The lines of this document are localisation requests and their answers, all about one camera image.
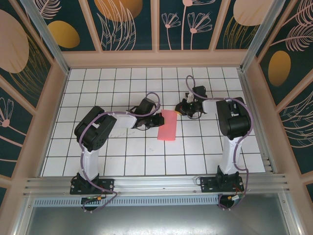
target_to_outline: black motor joint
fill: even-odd
[[[207,97],[205,86],[194,87],[192,90],[202,97]],[[204,114],[202,103],[205,99],[194,96],[193,100],[189,101],[189,95],[190,93],[186,93],[186,97],[182,99],[182,102],[176,105],[175,111],[189,118],[192,118],[195,113]]]
[[[139,104],[139,106],[132,107],[129,110],[129,112],[137,115],[144,115],[150,113],[152,109],[156,107],[157,107],[156,104],[152,100],[144,98]],[[144,130],[148,130],[151,127],[158,127],[164,125],[164,117],[162,116],[162,113],[136,118],[137,121],[133,127],[136,129],[138,129],[138,127],[141,127],[142,125],[146,126]]]

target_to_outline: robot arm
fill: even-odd
[[[204,86],[194,87],[193,92],[207,97]],[[241,97],[235,98],[244,102]],[[237,142],[245,136],[251,128],[251,119],[246,109],[233,100],[204,100],[193,97],[193,94],[187,93],[186,98],[176,106],[175,109],[183,116],[193,119],[196,112],[201,114],[216,113],[218,115],[219,127],[224,135],[223,157],[218,165],[215,177],[202,177],[205,185],[201,188],[203,192],[232,192],[236,185],[240,190],[244,190],[242,179],[234,165],[239,160],[241,141],[238,144],[238,151],[235,152]]]
[[[144,115],[149,114],[155,107],[155,103],[144,98],[139,106],[133,107],[129,110],[129,113]],[[86,127],[100,114],[105,111],[99,106],[94,106],[89,113],[83,118],[83,120],[75,128],[75,135],[77,142],[86,129]],[[104,115],[99,118],[84,134],[82,144],[84,147],[83,152],[83,166],[86,176],[96,185],[99,185],[99,172],[98,172],[98,156],[99,150],[108,139],[110,132],[117,128],[138,128],[142,125],[149,129],[150,127],[161,126],[164,124],[164,117],[162,114],[154,114],[145,117],[134,117],[128,114],[113,114]],[[91,187],[86,177],[83,174],[82,169],[79,169],[77,173],[77,179],[71,181],[71,194],[86,194],[94,193],[95,188]]]

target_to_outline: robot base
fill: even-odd
[[[236,192],[236,187],[244,191],[244,184],[239,172],[223,174],[218,166],[215,177],[200,177],[201,192]]]
[[[114,179],[99,179],[99,174],[95,177],[92,182],[101,188],[113,191],[114,190]],[[71,180],[71,186],[69,193],[71,195],[85,195],[85,194],[96,194],[100,195],[103,192],[100,189],[92,186],[88,181],[77,173],[77,179]]]

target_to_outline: white tiled floor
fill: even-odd
[[[242,97],[236,68],[124,68],[71,70],[53,131],[43,176],[74,176],[80,147],[74,135],[78,122],[94,106],[125,111],[145,97],[160,95],[163,109],[173,110],[188,91],[187,75],[204,85],[208,97]],[[175,141],[157,140],[157,128],[116,129],[100,149],[99,173],[105,176],[216,173],[223,153],[223,136],[215,114],[200,120],[178,116]],[[254,132],[242,146],[239,167],[265,172]]]

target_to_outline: pink block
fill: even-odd
[[[173,110],[162,110],[164,125],[158,128],[157,139],[160,141],[174,141],[176,139],[177,113]]]

